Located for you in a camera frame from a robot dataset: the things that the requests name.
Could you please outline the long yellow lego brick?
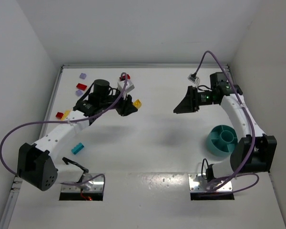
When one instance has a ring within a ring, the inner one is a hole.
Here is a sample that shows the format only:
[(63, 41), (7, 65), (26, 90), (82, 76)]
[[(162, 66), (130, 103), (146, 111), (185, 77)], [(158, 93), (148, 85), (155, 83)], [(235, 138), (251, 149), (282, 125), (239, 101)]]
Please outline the long yellow lego brick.
[(63, 116), (61, 117), (61, 120), (64, 121), (65, 119), (68, 118), (69, 114), (70, 114), (71, 110), (66, 110), (63, 114)]

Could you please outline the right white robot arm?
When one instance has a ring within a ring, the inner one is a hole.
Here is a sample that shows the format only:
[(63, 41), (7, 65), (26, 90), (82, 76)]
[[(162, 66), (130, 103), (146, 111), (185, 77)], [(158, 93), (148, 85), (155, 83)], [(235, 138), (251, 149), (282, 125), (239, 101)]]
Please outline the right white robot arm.
[(224, 128), (211, 134), (211, 142), (219, 143), (221, 150), (231, 154), (220, 163), (208, 165), (205, 178), (208, 190), (216, 190), (212, 185), (217, 181), (226, 184), (239, 174), (269, 172), (277, 140), (273, 135), (267, 135), (250, 114), (244, 100), (243, 92), (237, 84), (229, 79), (226, 73), (210, 75), (210, 88), (199, 91), (199, 78), (195, 73), (188, 79), (194, 83), (187, 88), (184, 99), (174, 109), (175, 114), (194, 113), (203, 105), (220, 105), (228, 115), (235, 136), (224, 140)]

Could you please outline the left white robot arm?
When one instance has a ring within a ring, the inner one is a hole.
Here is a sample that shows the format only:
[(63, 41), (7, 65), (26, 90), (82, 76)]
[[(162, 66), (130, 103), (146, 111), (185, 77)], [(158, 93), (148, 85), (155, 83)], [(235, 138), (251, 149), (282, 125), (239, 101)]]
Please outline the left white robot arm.
[(33, 144), (23, 144), (19, 149), (18, 176), (41, 191), (55, 183), (80, 186), (87, 182), (87, 168), (66, 157), (62, 165), (55, 164), (55, 160), (70, 140), (107, 111), (114, 109), (120, 116), (138, 111), (129, 95), (134, 84), (126, 73), (122, 76), (125, 79), (118, 81), (115, 93), (107, 80), (95, 80), (64, 121)]

